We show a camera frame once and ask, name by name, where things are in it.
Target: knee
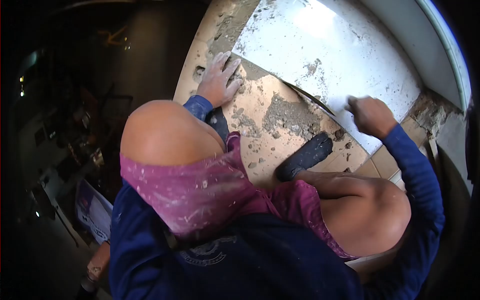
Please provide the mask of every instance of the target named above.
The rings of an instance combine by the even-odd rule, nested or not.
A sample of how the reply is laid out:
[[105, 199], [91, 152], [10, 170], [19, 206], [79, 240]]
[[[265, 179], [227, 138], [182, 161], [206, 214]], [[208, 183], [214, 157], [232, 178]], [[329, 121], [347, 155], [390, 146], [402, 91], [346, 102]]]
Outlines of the knee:
[[410, 222], [411, 208], [407, 195], [392, 182], [382, 180], [376, 189], [374, 201], [380, 216], [377, 233], [384, 240], [386, 251], [394, 247], [404, 234]]
[[211, 127], [180, 104], [155, 100], [140, 106], [129, 116], [120, 152], [148, 165], [190, 164], [223, 153], [214, 134]]

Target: dusty hand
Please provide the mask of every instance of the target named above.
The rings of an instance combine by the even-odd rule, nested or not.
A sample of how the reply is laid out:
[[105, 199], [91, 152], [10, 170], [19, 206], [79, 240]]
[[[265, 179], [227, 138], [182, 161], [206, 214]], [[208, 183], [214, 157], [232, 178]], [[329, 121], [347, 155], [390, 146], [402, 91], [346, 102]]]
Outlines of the dusty hand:
[[380, 140], [387, 137], [398, 124], [387, 105], [372, 97], [348, 98], [346, 109], [353, 114], [355, 125], [360, 132], [372, 135]]
[[210, 101], [214, 108], [231, 101], [242, 83], [241, 79], [236, 79], [227, 86], [228, 79], [240, 64], [240, 59], [237, 59], [222, 71], [230, 54], [228, 51], [215, 55], [203, 74], [202, 82], [198, 85], [197, 95]]

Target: shirt logo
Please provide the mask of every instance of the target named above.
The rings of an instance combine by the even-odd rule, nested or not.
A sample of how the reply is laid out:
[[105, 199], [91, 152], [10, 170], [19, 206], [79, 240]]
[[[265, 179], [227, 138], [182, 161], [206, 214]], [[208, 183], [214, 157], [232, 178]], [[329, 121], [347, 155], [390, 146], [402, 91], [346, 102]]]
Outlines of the shirt logo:
[[[217, 264], [221, 262], [227, 255], [223, 254], [222, 252], [218, 253], [216, 255], [216, 251], [218, 250], [218, 246], [221, 242], [237, 242], [237, 237], [236, 236], [231, 236], [231, 237], [221, 237], [217, 240], [205, 243], [203, 245], [200, 245], [195, 248], [190, 248], [187, 251], [180, 251], [180, 255], [183, 257], [183, 259], [189, 263], [193, 264], [196, 266], [201, 266], [205, 267], [208, 265], [212, 264]], [[205, 259], [199, 259], [199, 258], [194, 258], [189, 255], [189, 252], [192, 254], [192, 256], [210, 256], [210, 258], [205, 258]]]

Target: pink shorts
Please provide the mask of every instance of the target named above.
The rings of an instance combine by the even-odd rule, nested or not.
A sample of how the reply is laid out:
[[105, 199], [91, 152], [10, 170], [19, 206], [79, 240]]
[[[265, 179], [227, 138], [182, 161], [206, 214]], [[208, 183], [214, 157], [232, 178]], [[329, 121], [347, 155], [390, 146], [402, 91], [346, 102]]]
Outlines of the pink shorts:
[[240, 133], [227, 137], [227, 153], [187, 166], [142, 165], [120, 155], [121, 175], [153, 207], [180, 240], [200, 240], [248, 214], [273, 214], [314, 231], [338, 256], [317, 190], [302, 180], [283, 182], [272, 191], [248, 180], [240, 156]]

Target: worker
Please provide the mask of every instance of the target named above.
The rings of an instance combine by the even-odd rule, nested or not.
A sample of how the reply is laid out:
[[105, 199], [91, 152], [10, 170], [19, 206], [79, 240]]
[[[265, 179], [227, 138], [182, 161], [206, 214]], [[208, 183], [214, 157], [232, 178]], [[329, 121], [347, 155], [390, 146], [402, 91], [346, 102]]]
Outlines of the worker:
[[[380, 139], [408, 191], [388, 180], [307, 169], [332, 152], [323, 132], [254, 187], [240, 134], [223, 141], [204, 121], [233, 99], [240, 64], [219, 53], [184, 106], [151, 101], [132, 113], [120, 146], [124, 186], [113, 207], [115, 299], [414, 299], [444, 225], [433, 169], [379, 99], [350, 97], [360, 132]], [[346, 260], [394, 247], [392, 265], [361, 284]], [[171, 248], [164, 232], [179, 244]]]

